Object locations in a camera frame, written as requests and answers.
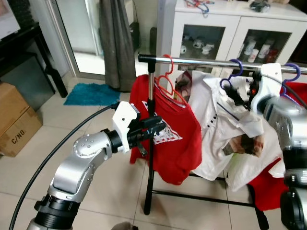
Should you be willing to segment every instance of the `red shirt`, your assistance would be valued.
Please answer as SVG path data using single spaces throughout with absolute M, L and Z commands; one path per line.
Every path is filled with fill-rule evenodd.
M 189 105 L 185 108 L 178 102 L 166 98 L 160 90 L 154 88 L 155 115 L 162 117 L 166 129 L 154 137 L 153 169 L 167 182 L 180 185 L 189 172 L 201 163 L 201 127 Z M 141 75 L 135 81 L 130 95 L 141 113 L 141 119 L 148 118 L 148 75 Z M 142 142 L 149 149 L 149 140 Z M 133 148 L 130 162 L 141 158 L 138 148 Z

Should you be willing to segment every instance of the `red hanger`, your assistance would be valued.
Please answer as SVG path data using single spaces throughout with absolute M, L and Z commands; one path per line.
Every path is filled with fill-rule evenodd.
M 164 92 L 164 93 L 165 93 L 165 96 L 167 96 L 167 97 L 170 97 L 170 98 L 171 98 L 171 97 L 173 96 L 174 93 L 177 94 L 178 97 L 183 101 L 183 104 L 184 104 L 184 105 L 187 105 L 188 103 L 186 102 L 186 100 L 180 95 L 180 93 L 178 93 L 178 92 L 175 90 L 175 88 L 174 88 L 174 86 L 173 86 L 171 80 L 168 78 L 168 75 L 171 74 L 171 73 L 173 72 L 173 69 L 174 69 L 174 62 L 173 62 L 171 56 L 169 56 L 168 54 L 164 54 L 163 56 L 166 57 L 166 58 L 171 59 L 171 70 L 170 70 L 169 72 L 165 72 L 165 75 L 161 75 L 161 76 L 159 76 L 159 77 L 157 77 L 157 78 L 155 79 L 155 81 L 156 81 L 156 83 L 157 83 L 157 87 L 161 90 L 162 93 Z M 170 86 L 171 86 L 171 92 L 167 91 L 167 89 L 165 89 L 164 87 L 162 87 L 162 86 L 160 85 L 160 79 L 161 79 L 161 78 L 165 78 L 165 79 L 168 81 L 168 83 L 169 83 Z

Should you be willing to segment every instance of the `tiled floor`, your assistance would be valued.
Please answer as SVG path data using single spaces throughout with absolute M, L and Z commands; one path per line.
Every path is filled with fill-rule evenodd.
M 78 82 L 103 83 L 103 81 L 71 78 L 69 91 Z M 122 93 L 121 100 L 129 100 Z M 38 111 L 44 125 L 15 157 L 0 158 L 0 229 L 8 229 L 10 219 L 25 185 L 41 161 L 81 121 L 96 112 L 98 106 L 63 106 L 65 99 L 58 93 Z M 100 114 L 84 125 L 50 160 L 41 172 L 20 210 L 15 229 L 26 229 L 35 217 L 34 203 L 47 191 L 56 168 L 66 158 L 73 141 L 84 133 L 94 133 L 104 128 L 112 129 L 113 111 Z M 114 225 L 130 221 L 140 230 L 259 230 L 253 208 L 191 200 L 165 195 L 154 195 L 152 211 L 146 216 L 142 207 L 145 198 L 148 166 L 143 161 L 129 163 L 130 155 L 118 153 L 96 171 L 85 200 L 75 219 L 74 230 L 110 230 Z M 166 184 L 158 174 L 154 187 L 168 191 L 235 201 L 248 201 L 246 188 L 234 193 L 220 181 L 209 182 L 190 177 L 181 186 Z M 280 221 L 280 210 L 265 212 L 270 229 L 285 230 Z

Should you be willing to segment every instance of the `cardboard box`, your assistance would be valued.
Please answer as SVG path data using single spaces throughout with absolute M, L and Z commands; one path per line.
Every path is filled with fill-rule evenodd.
M 37 114 L 29 107 L 0 137 L 1 154 L 15 157 L 41 126 Z
M 0 82 L 0 137 L 28 108 L 15 86 Z

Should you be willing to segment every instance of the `clothes hanger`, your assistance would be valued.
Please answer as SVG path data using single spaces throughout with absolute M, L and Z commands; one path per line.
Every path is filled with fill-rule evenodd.
M 171 74 L 171 73 L 173 72 L 173 69 L 174 69 L 174 62 L 173 62 L 172 58 L 171 58 L 168 54 L 164 54 L 163 56 L 166 57 L 166 58 L 171 59 L 171 70 L 170 70 L 169 72 L 165 72 L 165 75 L 161 75 L 161 76 L 157 77 L 157 78 L 155 79 L 156 85 L 157 85 L 157 87 L 160 89 L 160 92 L 163 93 L 163 94 L 165 94 L 166 97 L 172 99 L 171 97 L 172 97 L 172 96 L 174 95 L 174 93 L 175 93 L 175 94 L 183 101 L 183 103 L 176 101 L 176 104 L 187 105 L 188 103 L 186 102 L 186 100 L 180 95 L 180 93 L 178 93 L 178 92 L 175 90 L 175 87 L 173 86 L 171 80 L 168 78 L 168 75 Z M 165 79 L 168 81 L 168 83 L 169 83 L 170 86 L 171 86 L 171 92 L 167 91 L 167 89 L 165 89 L 164 87 L 162 87 L 162 86 L 160 85 L 160 79 L 161 79 L 161 78 L 165 78 Z
M 297 80 L 301 76 L 301 69 L 300 69 L 300 67 L 297 64 L 287 63 L 287 64 L 285 64 L 285 66 L 290 66 L 290 67 L 295 68 L 296 69 L 296 76 L 294 78 L 292 78 L 292 79 L 285 79 L 285 80 L 283 80 L 283 84 L 286 84 L 286 82 L 295 81 L 295 80 Z M 289 95 L 286 94 L 287 89 L 286 89 L 285 86 L 282 85 L 282 89 L 283 89 L 283 92 L 280 94 L 281 96 L 284 96 L 284 97 L 290 99 L 291 101 L 295 102 L 296 104 L 298 104 L 292 97 L 290 97 Z
M 240 75 L 242 74 L 242 72 L 243 72 L 243 66 L 242 66 L 242 62 L 241 62 L 240 60 L 238 60 L 238 59 L 231 59 L 230 61 L 239 64 L 240 71 L 239 71 L 239 73 L 237 73 L 237 74 L 230 74 L 228 78 L 223 78 L 223 79 L 221 79 L 221 81 L 220 81 L 220 86 L 221 86 L 221 88 L 222 88 L 223 90 L 225 90 L 225 88 L 224 88 L 223 85 L 222 85 L 223 81 L 228 82 L 229 85 L 230 85 L 230 87 L 232 88 L 232 84 L 231 84 L 231 82 L 230 82 L 230 79 L 231 79 L 232 77 L 240 76 Z

